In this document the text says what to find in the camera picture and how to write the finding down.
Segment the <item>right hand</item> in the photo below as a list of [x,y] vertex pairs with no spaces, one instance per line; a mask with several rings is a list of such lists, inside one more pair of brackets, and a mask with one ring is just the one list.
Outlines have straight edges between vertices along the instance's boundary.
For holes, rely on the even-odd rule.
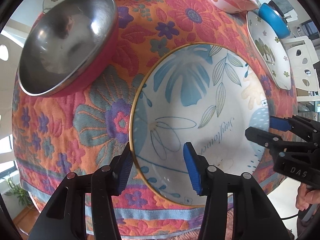
[[296,197],[296,208],[300,211],[306,210],[309,205],[320,203],[320,191],[307,189],[307,185],[301,183]]

